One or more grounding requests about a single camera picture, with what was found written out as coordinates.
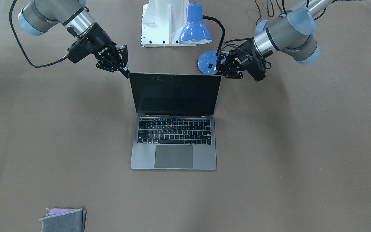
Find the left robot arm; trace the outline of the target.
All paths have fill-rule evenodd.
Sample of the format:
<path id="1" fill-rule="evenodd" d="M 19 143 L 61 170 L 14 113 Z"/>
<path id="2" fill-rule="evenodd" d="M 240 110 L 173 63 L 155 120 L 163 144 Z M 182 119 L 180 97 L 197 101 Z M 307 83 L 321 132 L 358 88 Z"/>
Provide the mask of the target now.
<path id="1" fill-rule="evenodd" d="M 324 13 L 331 0 L 300 0 L 290 9 L 284 9 L 273 20 L 261 21 L 252 38 L 243 38 L 240 45 L 226 41 L 225 46 L 232 50 L 222 52 L 210 74 L 226 78 L 243 78 L 243 72 L 250 74 L 255 81 L 266 77 L 266 58 L 283 52 L 300 64 L 314 62 L 320 47 L 313 37 L 317 29 L 317 13 Z"/>

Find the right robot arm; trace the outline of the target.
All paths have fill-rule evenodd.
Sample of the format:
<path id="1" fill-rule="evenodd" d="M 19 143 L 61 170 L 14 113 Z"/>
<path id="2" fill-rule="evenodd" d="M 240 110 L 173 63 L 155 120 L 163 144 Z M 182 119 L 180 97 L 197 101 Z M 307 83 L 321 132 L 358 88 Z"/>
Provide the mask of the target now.
<path id="1" fill-rule="evenodd" d="M 78 63 L 90 54 L 96 67 L 108 72 L 121 72 L 129 77 L 128 47 L 114 43 L 89 14 L 85 0 L 31 0 L 18 14 L 18 22 L 28 34 L 40 36 L 61 24 L 77 40 L 58 62 L 69 59 Z"/>

